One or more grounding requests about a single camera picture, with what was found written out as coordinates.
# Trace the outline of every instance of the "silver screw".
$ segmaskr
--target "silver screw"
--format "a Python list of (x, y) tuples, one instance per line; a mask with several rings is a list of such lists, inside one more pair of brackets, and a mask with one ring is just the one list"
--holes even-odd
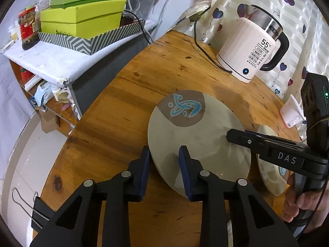
[(247, 180), (243, 178), (239, 179), (237, 182), (240, 186), (246, 186), (248, 184)]
[(202, 176), (209, 176), (210, 173), (209, 173), (209, 171), (207, 171), (207, 170), (202, 170), (202, 171), (200, 172), (200, 175), (202, 175)]
[(85, 187), (90, 187), (90, 186), (93, 185), (93, 181), (90, 180), (90, 179), (88, 179), (88, 180), (86, 180), (85, 182), (83, 182), (83, 185), (84, 185)]
[(131, 176), (131, 172), (129, 172), (129, 171), (123, 171), (123, 172), (121, 173), (121, 176), (122, 176), (122, 177), (130, 177), (130, 176)]

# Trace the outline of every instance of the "yellow-green box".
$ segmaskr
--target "yellow-green box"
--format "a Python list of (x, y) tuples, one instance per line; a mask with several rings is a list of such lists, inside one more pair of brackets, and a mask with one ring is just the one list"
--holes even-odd
[(119, 27), (126, 0), (108, 0), (40, 12), (41, 31), (90, 39)]

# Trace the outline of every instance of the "striped tray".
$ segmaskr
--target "striped tray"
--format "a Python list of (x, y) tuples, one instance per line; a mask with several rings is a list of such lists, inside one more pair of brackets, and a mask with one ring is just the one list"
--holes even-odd
[[(145, 20), (140, 20), (140, 22), (144, 27)], [(38, 35), (40, 41), (56, 44), (87, 55), (92, 55), (102, 48), (140, 31), (141, 27), (139, 23), (134, 22), (133, 24), (122, 26), (117, 29), (110, 30), (106, 33), (97, 35), (91, 39), (59, 34), (47, 34), (42, 32), (38, 32)]]

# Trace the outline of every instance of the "human hand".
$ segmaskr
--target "human hand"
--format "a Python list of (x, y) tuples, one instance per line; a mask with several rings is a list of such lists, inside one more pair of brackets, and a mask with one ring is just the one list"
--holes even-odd
[[(293, 186), (293, 174), (288, 178), (287, 184), (290, 187), (286, 191), (286, 200), (283, 205), (282, 218), (283, 220), (290, 223), (294, 217), (296, 217), (299, 213), (299, 209), (303, 210), (315, 210), (317, 203), (319, 202), (322, 191), (313, 192), (308, 191), (303, 193), (296, 198), (295, 189)], [(326, 219), (329, 213), (329, 184), (327, 185), (326, 191), (322, 198), (322, 201), (314, 214), (312, 220), (309, 225), (305, 229), (304, 233), (308, 233), (318, 227), (320, 227), (324, 220)]]

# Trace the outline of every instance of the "kettle base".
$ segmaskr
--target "kettle base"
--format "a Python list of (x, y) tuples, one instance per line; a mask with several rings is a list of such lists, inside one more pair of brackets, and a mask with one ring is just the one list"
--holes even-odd
[(216, 59), (217, 61), (220, 63), (220, 65), (225, 68), (226, 70), (230, 70), (232, 71), (232, 75), (237, 78), (238, 80), (248, 84), (251, 80), (247, 79), (246, 77), (243, 77), (242, 75), (240, 75), (239, 73), (237, 73), (234, 69), (232, 69), (223, 59), (221, 59), (221, 57), (219, 56), (219, 54), (216, 55)]

